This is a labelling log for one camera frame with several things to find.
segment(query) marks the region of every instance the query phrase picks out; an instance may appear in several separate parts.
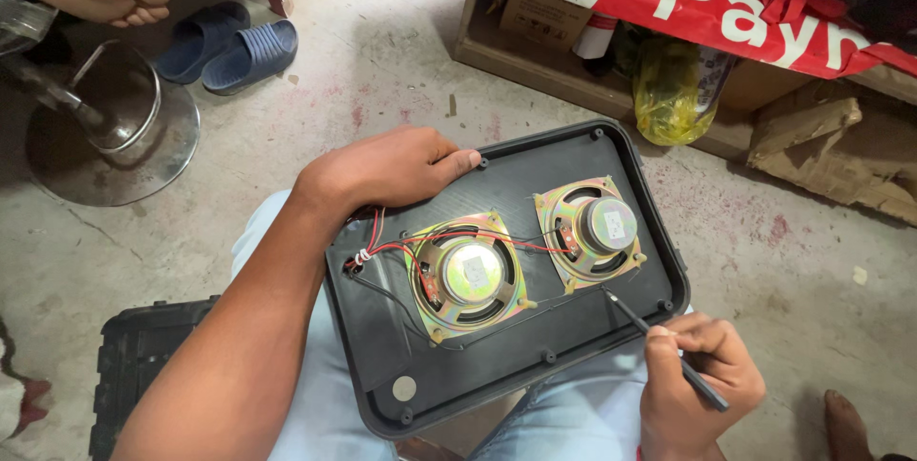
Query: blue slipper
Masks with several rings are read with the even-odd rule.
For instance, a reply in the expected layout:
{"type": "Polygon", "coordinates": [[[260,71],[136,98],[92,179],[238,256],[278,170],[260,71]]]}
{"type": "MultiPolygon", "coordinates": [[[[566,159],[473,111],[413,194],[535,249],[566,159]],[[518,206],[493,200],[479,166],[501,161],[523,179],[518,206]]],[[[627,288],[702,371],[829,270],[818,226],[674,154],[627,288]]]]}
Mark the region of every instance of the blue slipper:
{"type": "Polygon", "coordinates": [[[283,20],[235,32],[229,50],[203,68],[203,87],[229,96],[290,66],[299,35],[283,20]]]}
{"type": "Polygon", "coordinates": [[[207,62],[226,51],[233,33],[250,25],[248,10],[237,2],[204,8],[175,24],[172,45],[156,58],[156,72],[174,83],[193,83],[207,62]]]}

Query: screwdriver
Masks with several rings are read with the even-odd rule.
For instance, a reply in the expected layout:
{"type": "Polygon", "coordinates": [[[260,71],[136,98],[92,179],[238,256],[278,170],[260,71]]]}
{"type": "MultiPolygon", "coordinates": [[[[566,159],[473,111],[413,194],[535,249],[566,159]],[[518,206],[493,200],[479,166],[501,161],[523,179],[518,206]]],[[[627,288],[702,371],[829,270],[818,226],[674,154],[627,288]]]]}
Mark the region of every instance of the screwdriver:
{"type": "MultiPolygon", "coordinates": [[[[634,314],[634,312],[631,311],[624,302],[618,300],[618,297],[614,296],[612,291],[609,291],[605,288],[602,289],[604,289],[605,294],[608,295],[608,299],[611,300],[612,303],[616,305],[618,309],[620,309],[621,312],[623,312],[625,316],[630,319],[631,322],[634,322],[634,325],[636,325],[636,328],[640,331],[640,333],[647,335],[647,332],[649,332],[649,325],[647,325],[647,322],[644,322],[639,316],[634,314]]],[[[698,393],[701,393],[701,395],[706,398],[707,401],[710,402],[710,405],[714,406],[716,410],[720,412],[726,412],[728,410],[729,402],[727,402],[725,398],[721,397],[715,389],[710,387],[710,384],[707,384],[707,381],[704,380],[704,378],[698,374],[694,368],[692,368],[691,365],[689,365],[688,362],[683,358],[682,375],[684,375],[685,379],[688,380],[688,383],[694,386],[694,389],[696,389],[698,393]]]]}

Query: metal base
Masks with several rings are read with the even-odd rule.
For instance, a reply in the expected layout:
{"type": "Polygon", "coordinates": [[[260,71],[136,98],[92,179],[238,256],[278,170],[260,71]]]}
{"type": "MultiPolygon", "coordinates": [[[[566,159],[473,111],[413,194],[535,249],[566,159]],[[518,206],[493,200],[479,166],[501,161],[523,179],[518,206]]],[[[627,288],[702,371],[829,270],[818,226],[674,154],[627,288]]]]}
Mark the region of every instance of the metal base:
{"type": "Polygon", "coordinates": [[[72,118],[39,107],[26,136],[32,173],[54,194],[90,207],[127,205],[169,185],[191,161],[201,122],[188,90],[160,81],[161,104],[149,130],[117,153],[101,154],[72,118]]]}

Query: white label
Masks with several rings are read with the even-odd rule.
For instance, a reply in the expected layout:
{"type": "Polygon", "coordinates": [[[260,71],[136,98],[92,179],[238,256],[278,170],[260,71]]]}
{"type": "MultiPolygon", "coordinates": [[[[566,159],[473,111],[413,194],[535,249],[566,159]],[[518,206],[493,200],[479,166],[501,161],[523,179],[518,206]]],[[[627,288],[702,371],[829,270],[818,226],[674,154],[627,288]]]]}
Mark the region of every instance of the white label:
{"type": "Polygon", "coordinates": [[[484,270],[484,261],[480,257],[469,258],[462,263],[465,268],[465,278],[472,289],[486,288],[490,285],[487,280],[487,271],[484,270]]]}
{"type": "Polygon", "coordinates": [[[698,114],[697,120],[700,120],[710,108],[711,103],[719,96],[720,89],[725,84],[729,70],[732,68],[732,56],[704,45],[699,45],[697,48],[700,53],[698,56],[700,80],[697,83],[697,106],[694,111],[698,114]]]}
{"type": "Polygon", "coordinates": [[[621,239],[625,233],[625,223],[621,221],[621,212],[605,212],[605,226],[612,239],[621,239]]]}

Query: concrete floor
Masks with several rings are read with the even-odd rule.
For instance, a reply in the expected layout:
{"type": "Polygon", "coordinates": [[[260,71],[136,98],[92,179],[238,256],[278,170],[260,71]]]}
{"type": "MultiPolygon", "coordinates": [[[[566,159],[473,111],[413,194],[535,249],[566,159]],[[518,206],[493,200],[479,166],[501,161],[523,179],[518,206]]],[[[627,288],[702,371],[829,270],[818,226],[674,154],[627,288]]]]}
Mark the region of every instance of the concrete floor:
{"type": "MultiPolygon", "coordinates": [[[[218,1],[176,0],[173,12],[218,1]]],[[[197,154],[140,203],[95,209],[52,196],[22,160],[28,114],[0,122],[0,311],[17,369],[53,383],[48,418],[0,444],[0,459],[88,458],[103,323],[155,300],[222,292],[229,247],[248,216],[317,155],[403,122],[472,147],[596,116],[454,63],[448,49],[463,0],[294,2],[301,42],[288,77],[229,98],[192,86],[202,113],[197,154]],[[458,115],[445,118],[450,94],[458,115]]],[[[256,23],[268,17],[256,13],[256,23]]],[[[154,53],[170,24],[125,36],[154,53]]],[[[4,97],[24,105],[8,90],[4,97]]],[[[829,387],[859,408],[873,452],[915,455],[917,231],[697,150],[640,145],[690,268],[694,307],[736,323],[768,384],[761,406],[722,438],[726,456],[825,458],[820,396],[829,387]],[[865,286],[853,281],[854,266],[868,272],[865,286]]],[[[510,405],[429,436],[466,454],[510,405]]]]}

